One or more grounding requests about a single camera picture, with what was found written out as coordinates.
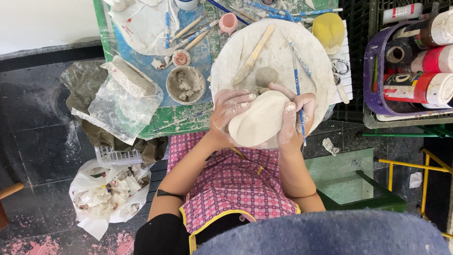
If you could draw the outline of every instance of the yellow metal frame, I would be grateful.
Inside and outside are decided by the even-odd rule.
[[[393,185],[393,165],[402,165],[402,166],[407,166],[407,167],[417,167],[417,168],[423,168],[424,169],[424,177],[423,177],[423,194],[422,194],[422,205],[419,208],[420,215],[427,221],[429,221],[428,217],[425,214],[425,206],[426,206],[426,193],[428,189],[428,173],[429,170],[434,170],[434,171],[440,171],[440,172],[447,172],[453,175],[453,168],[449,167],[447,164],[442,162],[438,157],[436,157],[434,154],[432,154],[430,151],[427,149],[422,149],[423,153],[425,153],[425,164],[424,165],[419,165],[419,164],[412,164],[412,163],[406,163],[406,162],[400,162],[400,161],[393,161],[393,160],[386,160],[386,159],[379,159],[379,162],[382,163],[389,163],[389,186],[388,189],[389,191],[392,191],[392,185]],[[436,161],[439,165],[442,167],[432,167],[429,165],[430,159],[433,159]],[[443,233],[442,235],[448,238],[453,239],[453,235]]]

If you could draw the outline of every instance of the black sleeve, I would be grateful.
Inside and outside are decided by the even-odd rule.
[[[161,214],[146,222],[135,235],[134,255],[180,254],[188,252],[188,236],[182,219]]]

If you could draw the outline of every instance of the green table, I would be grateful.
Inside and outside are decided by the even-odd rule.
[[[234,1],[234,0],[218,0],[218,3],[225,6],[227,9],[231,10],[228,4],[232,4],[235,6],[242,6],[242,1]],[[307,5],[305,5],[302,1],[299,0],[286,0],[287,5],[293,6],[293,13],[296,11],[309,11],[311,10]],[[323,9],[331,9],[338,7],[338,0],[313,0],[313,3],[317,10]],[[102,0],[93,0],[93,4],[95,7],[96,18],[99,25],[99,31],[101,33],[101,41],[102,47],[104,49],[104,54],[106,57],[106,61],[112,61],[113,56],[118,55],[118,44],[115,37],[115,32],[113,28],[112,21],[110,16],[108,15],[108,11],[110,6],[106,4]],[[219,19],[225,12],[218,9],[217,7],[213,6],[212,4],[204,1],[203,3],[204,9],[207,13],[206,19],[207,22],[210,23],[214,20]],[[245,17],[240,16],[242,19],[246,20],[249,23],[252,21],[248,20]],[[241,22],[238,24],[237,29],[244,28],[245,25]],[[223,48],[225,43],[227,43],[228,35],[223,33],[219,35],[219,28],[218,26],[210,29],[207,34],[207,39],[209,43],[209,49],[211,52],[211,59],[214,61],[220,53],[220,50]],[[175,134],[182,134],[182,133],[189,133],[189,132],[198,132],[198,131],[205,131],[209,129],[209,114],[201,115],[196,118],[187,120],[183,123],[180,123],[176,126],[171,126],[159,130],[158,132],[153,132],[154,129],[159,127],[163,127],[170,123],[173,123],[177,120],[183,119],[185,117],[192,116],[196,113],[203,112],[208,110],[212,107],[212,102],[209,103],[197,103],[194,105],[178,105],[178,106],[171,106],[171,107],[160,107],[154,114],[151,119],[151,122],[148,126],[146,126],[139,134],[140,138],[144,138],[146,140],[150,140],[155,137],[162,137],[167,135],[175,135]]]

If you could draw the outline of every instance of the purple plastic basket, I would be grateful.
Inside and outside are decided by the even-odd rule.
[[[365,56],[363,58],[363,97],[366,105],[374,113],[387,116],[414,116],[451,111],[451,109],[426,110],[413,108],[410,111],[399,113],[392,110],[384,99],[384,59],[387,42],[393,32],[395,32],[397,29],[414,22],[415,21],[401,22],[390,28],[382,30],[370,40],[366,47]],[[375,57],[377,57],[377,90],[376,92],[373,92],[372,87]]]

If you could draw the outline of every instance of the white plastic basket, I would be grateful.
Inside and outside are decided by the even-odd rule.
[[[138,150],[130,152],[116,152],[112,150],[112,147],[107,146],[94,147],[94,150],[96,152],[97,161],[103,166],[112,164],[121,166],[143,162]]]

